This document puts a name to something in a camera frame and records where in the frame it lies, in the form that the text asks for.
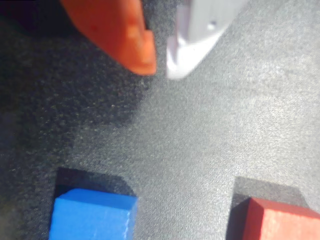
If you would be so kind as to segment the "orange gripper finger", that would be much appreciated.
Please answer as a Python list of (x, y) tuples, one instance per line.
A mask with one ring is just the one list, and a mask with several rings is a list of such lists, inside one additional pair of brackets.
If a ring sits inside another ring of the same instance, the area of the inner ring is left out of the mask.
[(63, 0), (74, 26), (131, 72), (156, 73), (154, 34), (145, 26), (139, 0)]

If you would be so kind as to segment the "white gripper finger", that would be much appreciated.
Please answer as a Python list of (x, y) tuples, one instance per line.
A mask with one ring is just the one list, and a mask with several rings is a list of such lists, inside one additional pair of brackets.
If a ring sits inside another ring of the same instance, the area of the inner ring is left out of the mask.
[(175, 32), (167, 39), (166, 75), (189, 75), (216, 45), (247, 0), (186, 0), (177, 6)]

